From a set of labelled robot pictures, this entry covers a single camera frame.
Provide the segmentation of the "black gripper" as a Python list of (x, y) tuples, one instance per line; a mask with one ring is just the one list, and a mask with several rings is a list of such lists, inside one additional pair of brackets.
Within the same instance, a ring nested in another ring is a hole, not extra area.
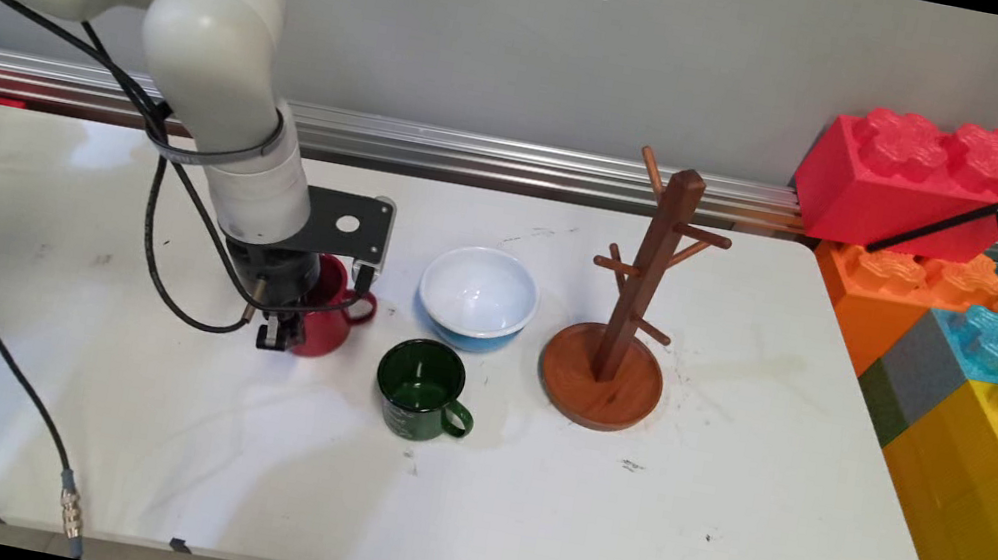
[[(243, 287), (263, 307), (304, 307), (304, 298), (322, 278), (321, 254), (317, 252), (288, 249), (281, 244), (251, 245), (232, 236), (227, 236), (225, 244)], [(287, 345), (302, 345), (307, 340), (304, 315), (263, 312), (256, 349), (282, 353)]]

